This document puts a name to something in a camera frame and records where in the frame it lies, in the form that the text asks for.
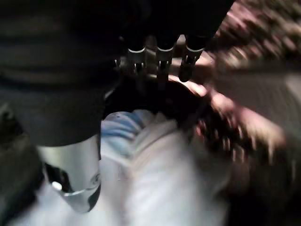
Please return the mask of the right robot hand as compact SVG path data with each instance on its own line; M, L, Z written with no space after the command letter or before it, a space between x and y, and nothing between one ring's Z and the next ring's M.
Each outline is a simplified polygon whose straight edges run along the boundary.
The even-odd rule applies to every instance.
M0 96L42 158L52 187L77 212L96 205L105 95L128 72L140 93L155 71L159 98L175 44L188 81L231 0L3 0Z

